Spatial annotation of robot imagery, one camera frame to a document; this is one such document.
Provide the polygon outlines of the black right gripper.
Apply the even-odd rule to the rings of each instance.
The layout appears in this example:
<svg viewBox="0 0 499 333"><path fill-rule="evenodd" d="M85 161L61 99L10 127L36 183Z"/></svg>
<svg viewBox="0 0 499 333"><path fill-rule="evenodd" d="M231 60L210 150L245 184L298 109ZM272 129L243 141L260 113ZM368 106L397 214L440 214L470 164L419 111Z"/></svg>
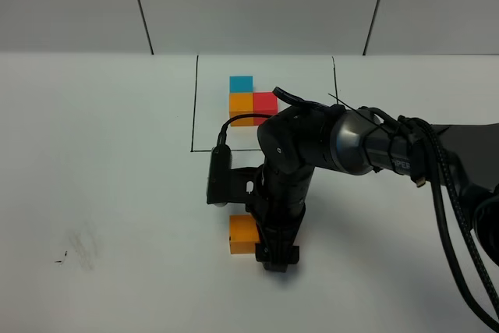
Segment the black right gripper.
<svg viewBox="0 0 499 333"><path fill-rule="evenodd" d="M309 165L290 174L270 165L230 171L229 201L243 204L255 219L260 237L255 257L266 271L285 273L299 262L295 239L313 172Z"/></svg>

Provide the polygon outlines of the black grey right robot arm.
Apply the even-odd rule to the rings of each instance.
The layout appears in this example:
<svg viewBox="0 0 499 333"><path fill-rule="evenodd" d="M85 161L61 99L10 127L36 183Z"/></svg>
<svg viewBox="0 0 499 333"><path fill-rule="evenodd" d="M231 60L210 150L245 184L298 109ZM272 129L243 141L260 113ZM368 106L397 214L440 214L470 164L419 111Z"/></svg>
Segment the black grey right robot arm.
<svg viewBox="0 0 499 333"><path fill-rule="evenodd" d="M327 106L281 88L273 94L286 108L258 127L264 163L253 170L253 190L241 196L259 226L257 259L268 269L284 271L299 259L294 241L318 168L348 175L387 170L417 186L446 187L465 233L498 259L497 125L431 125L378 108Z"/></svg>

